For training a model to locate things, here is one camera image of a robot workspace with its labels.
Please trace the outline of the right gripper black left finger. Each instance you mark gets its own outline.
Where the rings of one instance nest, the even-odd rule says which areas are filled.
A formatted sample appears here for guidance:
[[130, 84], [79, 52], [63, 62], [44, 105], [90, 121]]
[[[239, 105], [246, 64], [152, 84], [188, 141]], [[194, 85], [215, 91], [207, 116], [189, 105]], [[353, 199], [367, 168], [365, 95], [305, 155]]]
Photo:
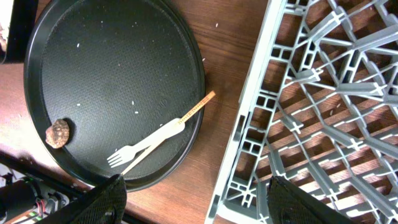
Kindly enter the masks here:
[[91, 189], [78, 200], [39, 221], [48, 224], [121, 223], [127, 202], [124, 178], [120, 174]]

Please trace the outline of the wooden chopstick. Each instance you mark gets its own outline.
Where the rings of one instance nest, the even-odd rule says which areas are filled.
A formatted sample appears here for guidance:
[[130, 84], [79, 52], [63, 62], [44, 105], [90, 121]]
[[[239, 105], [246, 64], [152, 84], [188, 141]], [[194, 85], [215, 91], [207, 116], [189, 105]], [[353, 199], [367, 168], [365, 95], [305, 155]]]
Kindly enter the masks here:
[[127, 174], [133, 167], [137, 166], [138, 163], [144, 160], [163, 141], [183, 131], [185, 129], [185, 122], [188, 121], [198, 111], [200, 111], [215, 95], [216, 93], [214, 91], [209, 92], [209, 94], [207, 94], [201, 101], [199, 101], [182, 118], [174, 122], [173, 125], [169, 127], [167, 130], [162, 131], [160, 134], [158, 134], [156, 142], [150, 145], [147, 149], [145, 149], [144, 152], [137, 157], [137, 159], [134, 159], [133, 162], [121, 172], [121, 175]]

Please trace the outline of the brown cookie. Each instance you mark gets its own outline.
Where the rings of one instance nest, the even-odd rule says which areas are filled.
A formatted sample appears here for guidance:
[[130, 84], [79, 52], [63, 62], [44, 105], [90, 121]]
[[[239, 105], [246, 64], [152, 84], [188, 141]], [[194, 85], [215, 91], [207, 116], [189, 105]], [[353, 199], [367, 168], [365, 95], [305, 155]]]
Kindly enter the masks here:
[[66, 145], [69, 140], [70, 128], [63, 119], [57, 119], [45, 132], [45, 142], [54, 149]]

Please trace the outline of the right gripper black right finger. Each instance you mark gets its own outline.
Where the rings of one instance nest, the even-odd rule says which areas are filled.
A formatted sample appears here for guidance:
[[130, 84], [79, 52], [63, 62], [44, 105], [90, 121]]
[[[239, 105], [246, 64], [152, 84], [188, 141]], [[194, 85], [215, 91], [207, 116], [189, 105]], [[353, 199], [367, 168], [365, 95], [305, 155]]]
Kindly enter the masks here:
[[353, 224], [281, 176], [273, 176], [267, 188], [270, 218], [276, 224]]

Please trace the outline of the white plastic fork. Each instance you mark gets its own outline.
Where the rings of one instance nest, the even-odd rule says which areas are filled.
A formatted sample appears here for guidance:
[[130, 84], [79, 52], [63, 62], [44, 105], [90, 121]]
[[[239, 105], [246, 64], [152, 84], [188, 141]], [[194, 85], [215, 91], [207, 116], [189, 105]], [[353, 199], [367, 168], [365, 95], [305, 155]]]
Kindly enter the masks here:
[[160, 134], [162, 131], [167, 130], [173, 125], [174, 122], [178, 121], [179, 119], [180, 118], [175, 118], [169, 121], [137, 144], [133, 146], [123, 146], [122, 148], [115, 151], [111, 156], [107, 158], [109, 166], [111, 168], [114, 168], [133, 160], [138, 152], [147, 149], [150, 145], [155, 143], [158, 134]]

